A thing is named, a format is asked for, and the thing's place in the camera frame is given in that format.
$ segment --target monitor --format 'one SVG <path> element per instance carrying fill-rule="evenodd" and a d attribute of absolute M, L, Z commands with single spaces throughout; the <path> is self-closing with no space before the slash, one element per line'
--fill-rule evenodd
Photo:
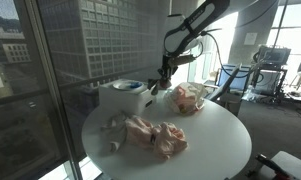
<path fill-rule="evenodd" d="M 224 69 L 227 71 L 227 73 L 231 74 L 232 70 L 236 67 L 235 65 L 223 65 Z M 237 76 L 245 76 L 249 73 L 250 66 L 241 66 Z M 223 83 L 227 81 L 229 78 L 229 75 L 224 72 L 223 69 L 221 69 L 219 74 L 219 80 L 217 82 L 217 86 L 222 86 Z M 246 83 L 248 81 L 249 75 L 244 78 L 234 78 L 232 83 L 230 84 L 230 89 L 236 89 L 240 91 L 244 91 L 246 88 Z"/>
<path fill-rule="evenodd" d="M 272 48 L 261 46 L 259 49 L 259 62 L 263 59 L 263 63 L 274 65 L 285 65 L 290 55 L 291 49 L 288 48 Z"/>

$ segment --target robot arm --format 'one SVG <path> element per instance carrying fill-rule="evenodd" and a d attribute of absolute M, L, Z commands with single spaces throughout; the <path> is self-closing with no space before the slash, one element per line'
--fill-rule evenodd
<path fill-rule="evenodd" d="M 188 18 L 174 29 L 169 30 L 164 38 L 164 54 L 162 67 L 158 70 L 161 79 L 149 80 L 149 89 L 160 83 L 161 87 L 170 87 L 171 76 L 178 69 L 178 65 L 195 60 L 192 55 L 180 56 L 186 49 L 193 48 L 193 43 L 204 28 L 216 20 L 237 12 L 253 4 L 257 0 L 206 0 Z"/>

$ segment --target fabric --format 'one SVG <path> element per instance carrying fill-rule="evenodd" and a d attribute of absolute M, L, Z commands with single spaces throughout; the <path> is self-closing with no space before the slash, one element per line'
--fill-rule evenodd
<path fill-rule="evenodd" d="M 138 116 L 129 118 L 124 113 L 110 118 L 101 131 L 109 141 L 110 152 L 116 152 L 127 141 L 143 149 L 153 149 L 158 157 L 169 159 L 188 147 L 183 131 L 174 124 L 163 122 L 153 126 Z"/>
<path fill-rule="evenodd" d="M 160 158 L 169 159 L 188 147 L 183 131 L 172 123 L 163 122 L 153 127 L 148 121 L 134 116 L 126 121 L 126 126 L 127 142 L 144 149 L 151 148 Z"/>
<path fill-rule="evenodd" d="M 164 96 L 164 100 L 176 113 L 193 114 L 203 107 L 203 98 L 208 91 L 202 84 L 184 82 Z"/>
<path fill-rule="evenodd" d="M 110 152 L 117 151 L 126 140 L 126 119 L 127 116 L 123 113 L 120 113 L 110 118 L 108 122 L 101 127 L 103 135 L 109 141 Z"/>

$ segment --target building facade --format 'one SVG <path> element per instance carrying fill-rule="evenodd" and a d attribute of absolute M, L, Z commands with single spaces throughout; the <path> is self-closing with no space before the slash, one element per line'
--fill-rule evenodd
<path fill-rule="evenodd" d="M 27 44 L 2 44 L 8 63 L 30 62 Z"/>
<path fill-rule="evenodd" d="M 59 78 L 75 82 L 158 61 L 158 2 L 39 1 Z"/>

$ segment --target round white table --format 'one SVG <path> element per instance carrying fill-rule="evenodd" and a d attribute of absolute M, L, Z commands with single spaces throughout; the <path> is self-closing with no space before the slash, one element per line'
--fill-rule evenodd
<path fill-rule="evenodd" d="M 241 121 L 221 106 L 205 100 L 192 116 L 180 116 L 163 102 L 148 107 L 141 117 L 153 125 L 171 122 L 183 129 L 189 147 L 163 161 L 151 150 L 125 143 L 111 154 L 105 149 L 100 126 L 116 110 L 96 108 L 82 130 L 84 149 L 92 162 L 113 179 L 207 179 L 223 180 L 239 173 L 251 155 L 251 139 Z"/>

